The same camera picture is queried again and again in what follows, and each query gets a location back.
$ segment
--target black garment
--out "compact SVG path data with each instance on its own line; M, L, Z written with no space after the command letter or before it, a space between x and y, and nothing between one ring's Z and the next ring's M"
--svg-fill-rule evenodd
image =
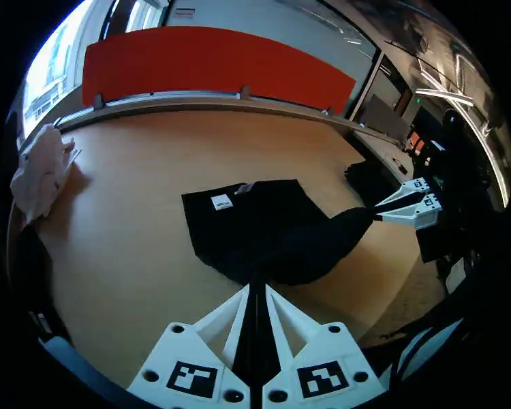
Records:
M52 260L46 246L31 225L25 227L17 237L10 281L13 291L23 307L34 317L44 319L38 324L40 338L44 341L58 335L68 342L71 338L57 313L51 296L50 278Z
M240 284L253 275L312 282L350 253L373 221L365 208L328 219L296 180L256 182L235 195L241 185L182 195L195 253ZM211 198L221 194L233 207L215 210Z

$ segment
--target desk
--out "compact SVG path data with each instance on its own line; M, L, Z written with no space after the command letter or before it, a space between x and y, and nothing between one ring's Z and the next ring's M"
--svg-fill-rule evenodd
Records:
M40 225L57 311L77 350L127 387L172 321L193 323L240 287L194 254L181 194L298 179L329 216L360 206L343 171L362 157L328 125L248 112L121 117L67 133L82 153ZM278 290L360 337L418 257L414 231L374 223L315 283Z
M380 162L382 162L383 165L385 165L399 183L413 179L413 161L408 154L403 152L396 145L377 138L376 136L364 134L359 131L353 131L352 133L377 157ZM400 161L405 167L407 170L406 175L399 171L398 164L394 162L393 158Z

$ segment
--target red divider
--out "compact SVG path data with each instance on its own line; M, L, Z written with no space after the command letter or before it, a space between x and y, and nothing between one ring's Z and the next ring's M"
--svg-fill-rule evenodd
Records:
M90 45L83 104L158 91L238 92L342 112L356 81L285 44L209 27L159 27Z

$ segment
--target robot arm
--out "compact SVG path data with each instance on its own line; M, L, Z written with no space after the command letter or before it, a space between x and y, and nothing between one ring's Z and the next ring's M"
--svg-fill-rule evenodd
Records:
M195 409L250 408L253 399L263 408L351 408L384 392L344 324L318 324L271 287L260 289L258 303L266 306L280 366L262 388L246 385L232 371L248 285L193 325L169 324L128 391L161 408ZM295 356L284 321L306 342ZM208 343L231 322L225 347L214 353ZM252 343L261 348L257 340Z
M433 226L442 207L431 193L428 183L420 177L404 182L389 197L375 206L376 220L413 226L415 230Z

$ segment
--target black object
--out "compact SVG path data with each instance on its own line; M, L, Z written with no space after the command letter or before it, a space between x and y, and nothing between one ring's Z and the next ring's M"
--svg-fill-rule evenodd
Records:
M216 378L216 368L177 361L166 383L166 387L187 393L188 395L210 399L214 392Z
M397 183L386 177L383 170L379 162L366 160L348 166L345 171L346 181L367 207L374 207L397 190Z
M10 275L12 288L31 313L46 341L58 335L70 342L70 336L59 317L50 291L52 262L45 245L31 225L25 227L16 240Z
M127 392L124 388L113 383L98 372L63 338L51 338L44 344L44 347L54 359L103 399L97 405L98 408L155 409L157 407Z
M306 284L327 274L351 252L372 223L368 209L332 219L310 200L297 180L242 183L182 196L197 256L230 279L254 276ZM211 198L227 194L233 206L216 210Z
M338 361L298 368L297 376L305 399L325 395L350 386Z

